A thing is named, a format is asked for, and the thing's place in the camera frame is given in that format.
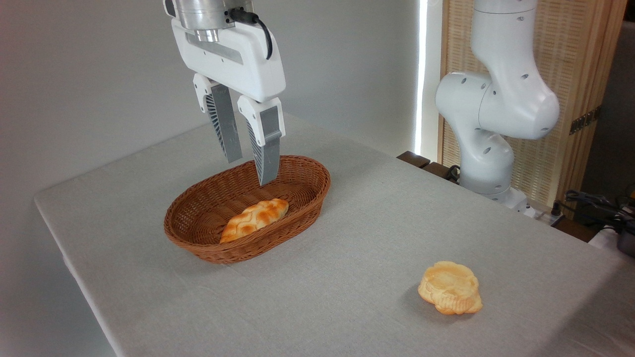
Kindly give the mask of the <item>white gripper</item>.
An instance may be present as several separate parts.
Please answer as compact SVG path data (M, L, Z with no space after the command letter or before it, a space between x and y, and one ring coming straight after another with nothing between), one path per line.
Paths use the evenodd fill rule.
M261 186L270 183L278 174L285 135L276 97L286 80L276 39L271 38L272 55L266 59L267 41L259 26L236 23L221 29L215 43L199 41L177 19L172 19L172 29L184 63L197 72L193 85L200 110L211 120L230 164L243 156L229 88L243 94L238 108L247 120L258 180Z

